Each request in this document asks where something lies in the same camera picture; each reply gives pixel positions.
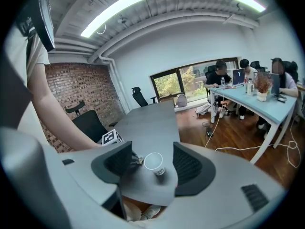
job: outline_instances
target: red brick wall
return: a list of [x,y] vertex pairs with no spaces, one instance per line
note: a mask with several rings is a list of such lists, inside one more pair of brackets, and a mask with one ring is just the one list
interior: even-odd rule
[[[109,129],[108,124],[122,118],[123,109],[106,66],[55,63],[46,66],[45,70],[49,87],[63,109],[74,107],[84,100],[85,106],[80,109],[80,113],[95,110],[106,129]],[[75,112],[67,115],[70,119],[76,117]],[[73,150],[53,136],[43,124],[41,126],[57,152]]]

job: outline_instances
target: fluorescent light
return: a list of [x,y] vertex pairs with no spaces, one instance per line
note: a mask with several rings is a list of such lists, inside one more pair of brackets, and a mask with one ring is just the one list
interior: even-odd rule
[[103,25],[113,15],[140,1],[142,0],[118,0],[117,2],[106,8],[102,13],[100,13],[100,15],[98,15],[82,32],[81,36],[90,37],[101,25]]
[[257,10],[259,12],[263,12],[266,9],[265,7],[263,7],[262,5],[260,5],[258,2],[254,1],[254,0],[237,0],[237,1],[247,4],[248,6],[254,8],[255,10]]

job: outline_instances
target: white t-shirt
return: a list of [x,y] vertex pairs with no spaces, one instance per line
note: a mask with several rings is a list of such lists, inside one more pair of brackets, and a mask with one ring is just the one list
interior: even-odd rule
[[[8,59],[18,75],[23,80],[25,86],[27,86],[27,81],[29,80],[36,64],[50,64],[48,59],[48,52],[42,45],[38,35],[35,35],[33,38],[30,56],[27,64],[27,43],[28,38],[24,37],[16,26],[12,27],[4,43],[4,50],[8,56]],[[26,108],[19,123],[18,130],[36,137],[36,139],[41,144],[49,144],[43,133],[32,102],[30,102]]]
[[254,72],[257,72],[257,70],[255,68],[250,67],[250,72],[244,74],[244,77],[247,79],[247,81],[249,80],[249,78],[251,78],[252,80],[254,80]]

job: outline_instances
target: paper cup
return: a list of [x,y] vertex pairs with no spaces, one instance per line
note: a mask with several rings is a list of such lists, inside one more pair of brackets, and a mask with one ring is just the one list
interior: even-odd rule
[[161,176],[165,172],[163,164],[163,157],[159,153],[150,153],[144,159],[144,166],[151,170],[156,176]]

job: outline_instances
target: man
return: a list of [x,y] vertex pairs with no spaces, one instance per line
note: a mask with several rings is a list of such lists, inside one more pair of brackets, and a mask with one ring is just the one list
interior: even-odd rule
[[[39,116],[59,140],[73,149],[99,147],[99,144],[76,127],[51,93],[45,75],[45,66],[50,64],[48,54],[38,35],[35,34],[28,39],[14,24],[4,42],[4,51],[17,75],[33,94],[33,99],[20,120],[18,130],[36,137],[43,145],[49,145],[40,125]],[[141,219],[150,219],[159,211],[160,206],[151,206]]]
[[[224,78],[225,83],[229,83],[231,81],[231,77],[228,76],[227,74],[227,65],[223,60],[218,60],[216,62],[216,71],[212,72],[209,76],[208,79],[205,83],[205,87],[206,88],[210,88],[210,87],[219,87],[221,86],[221,78]],[[223,116],[225,115],[226,111],[221,111],[219,117],[223,118]]]
[[[257,70],[255,68],[252,68],[249,65],[249,60],[247,59],[242,59],[239,62],[239,66],[241,67],[241,69],[244,69],[244,77],[245,79],[248,81],[249,79],[252,79],[252,81],[254,81],[254,73],[257,72]],[[239,119],[243,120],[244,119],[244,114],[246,113],[246,108],[244,106],[240,106],[239,108]]]

